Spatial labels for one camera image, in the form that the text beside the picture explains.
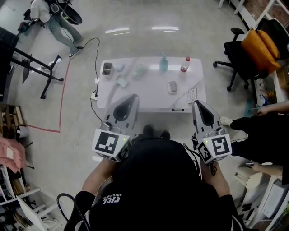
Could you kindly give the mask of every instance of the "black stand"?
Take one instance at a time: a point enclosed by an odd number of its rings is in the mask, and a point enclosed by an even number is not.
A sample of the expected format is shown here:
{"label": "black stand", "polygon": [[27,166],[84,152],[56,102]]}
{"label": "black stand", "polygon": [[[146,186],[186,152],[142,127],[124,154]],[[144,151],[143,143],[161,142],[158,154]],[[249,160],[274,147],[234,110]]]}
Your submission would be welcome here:
{"label": "black stand", "polygon": [[[48,65],[42,63],[41,61],[33,58],[32,56],[24,53],[23,51],[15,48],[15,47],[12,47],[12,46],[8,45],[7,43],[2,42],[1,40],[0,40],[0,44],[3,45],[3,46],[5,46],[5,47],[7,47],[7,48],[9,48],[9,49],[12,50],[13,52],[17,52],[17,53],[23,55],[24,57],[28,58],[28,60],[20,61],[20,60],[14,59],[13,57],[8,57],[8,56],[7,56],[7,58],[10,59],[10,61],[12,61],[12,62],[14,62],[14,63],[16,63],[16,64],[24,67],[24,73],[23,73],[23,81],[22,81],[22,83],[24,83],[24,81],[27,79],[30,70],[33,70],[33,71],[35,71],[36,73],[41,74],[41,75],[43,75],[43,76],[45,76],[45,77],[48,78],[47,83],[46,83],[46,86],[45,86],[45,88],[44,88],[44,90],[43,90],[43,92],[42,92],[42,94],[41,94],[41,97],[40,97],[41,99],[45,99],[45,98],[46,98],[45,93],[46,93],[46,91],[47,91],[47,89],[48,89],[48,87],[49,87],[49,84],[51,83],[51,81],[52,81],[53,79],[54,79],[54,80],[58,80],[58,81],[60,81],[60,82],[63,82],[64,78],[58,79],[58,78],[53,77],[53,75],[52,75],[52,70],[53,70],[55,64],[57,63],[57,60],[58,60],[58,59],[61,59],[61,57],[60,57],[59,55],[55,58],[54,62],[53,62],[50,66],[48,66]],[[40,64],[40,65],[41,65],[41,69],[47,69],[47,70],[49,70],[49,74],[47,74],[47,73],[45,73],[45,72],[43,72],[43,71],[40,71],[40,70],[38,70],[38,69],[30,66],[30,63],[31,63],[31,62],[36,62],[36,63]]]}

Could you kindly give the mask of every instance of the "pink cloth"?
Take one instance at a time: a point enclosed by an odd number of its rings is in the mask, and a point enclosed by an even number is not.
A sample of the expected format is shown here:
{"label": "pink cloth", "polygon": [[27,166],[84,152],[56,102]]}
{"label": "pink cloth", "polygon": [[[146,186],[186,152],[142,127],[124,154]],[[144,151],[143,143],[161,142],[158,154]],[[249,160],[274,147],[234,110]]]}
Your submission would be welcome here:
{"label": "pink cloth", "polygon": [[[7,148],[13,151],[13,156],[7,156]],[[0,164],[11,169],[14,173],[26,166],[25,149],[15,139],[0,137]]]}

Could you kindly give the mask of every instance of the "hand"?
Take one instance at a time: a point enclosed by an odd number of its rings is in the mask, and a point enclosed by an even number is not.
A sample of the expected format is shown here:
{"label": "hand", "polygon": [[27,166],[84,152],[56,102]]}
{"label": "hand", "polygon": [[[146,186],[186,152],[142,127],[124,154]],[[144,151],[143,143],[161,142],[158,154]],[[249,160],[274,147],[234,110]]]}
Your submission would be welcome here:
{"label": "hand", "polygon": [[209,167],[202,160],[200,161],[203,181],[207,184],[212,185],[216,189],[219,197],[229,195],[230,188],[221,172],[218,162],[215,162],[214,166],[216,167],[217,171],[216,174],[213,176]]}
{"label": "hand", "polygon": [[264,115],[268,114],[268,112],[269,112],[269,108],[263,107],[263,108],[258,110],[257,114],[258,114],[258,116],[264,116]]}
{"label": "hand", "polygon": [[257,163],[257,162],[254,162],[254,161],[251,161],[254,165],[250,166],[253,170],[255,171],[260,171],[260,166],[261,164]]}

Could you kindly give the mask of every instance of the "concrete floor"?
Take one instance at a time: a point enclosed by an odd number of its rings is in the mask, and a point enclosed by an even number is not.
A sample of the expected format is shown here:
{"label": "concrete floor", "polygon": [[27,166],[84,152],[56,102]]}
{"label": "concrete floor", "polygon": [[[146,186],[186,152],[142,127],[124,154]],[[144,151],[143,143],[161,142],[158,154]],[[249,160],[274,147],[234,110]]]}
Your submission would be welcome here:
{"label": "concrete floor", "polygon": [[[244,115],[246,102],[252,97],[251,90],[244,90],[243,81],[237,76],[233,92],[227,92],[232,70],[221,66],[215,69],[212,63],[228,60],[223,44],[233,38],[230,28],[246,29],[241,19],[233,14],[232,7],[224,4],[218,9],[218,4],[218,0],[75,0],[73,7],[83,19],[81,25],[75,26],[84,37],[83,43],[93,37],[101,41],[98,73],[102,60],[107,59],[160,56],[162,51],[167,56],[198,58],[203,65],[207,103],[220,115],[238,118]],[[179,27],[179,31],[152,30],[153,26]],[[129,33],[105,33],[116,28],[129,28]],[[89,42],[70,62],[65,76],[69,49],[58,43],[49,30],[41,29],[28,53],[47,63],[57,55],[63,58],[55,73],[58,78],[66,77],[63,101],[61,103],[62,83],[54,81],[47,98],[41,100],[45,77],[32,73],[24,84],[19,81],[16,104],[22,106],[27,124],[56,131],[30,127],[30,139],[34,143],[27,152],[35,170],[25,169],[28,182],[41,187],[42,192],[53,199],[62,192],[76,195],[85,178],[98,165],[92,161],[91,145],[100,122],[89,101],[91,92],[96,89],[96,48],[96,40]],[[102,117],[104,111],[96,107],[96,102],[93,106]],[[190,137],[195,132],[192,115],[141,113],[136,132],[148,123],[154,124],[156,129],[169,130],[173,140],[191,146]],[[244,137],[244,133],[238,132],[233,139]],[[233,178],[241,162],[243,159],[239,157],[220,161],[234,199],[240,198],[244,190]],[[63,207],[69,213],[72,204],[66,202]]]}

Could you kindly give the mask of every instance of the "black pants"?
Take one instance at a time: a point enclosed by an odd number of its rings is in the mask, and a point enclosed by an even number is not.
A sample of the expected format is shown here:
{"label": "black pants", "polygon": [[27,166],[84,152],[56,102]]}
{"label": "black pants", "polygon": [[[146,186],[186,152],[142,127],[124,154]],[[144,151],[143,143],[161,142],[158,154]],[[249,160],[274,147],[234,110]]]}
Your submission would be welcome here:
{"label": "black pants", "polygon": [[269,113],[264,116],[240,118],[231,128],[248,134],[245,141],[232,143],[232,155],[256,162],[282,164],[289,144],[289,115]]}

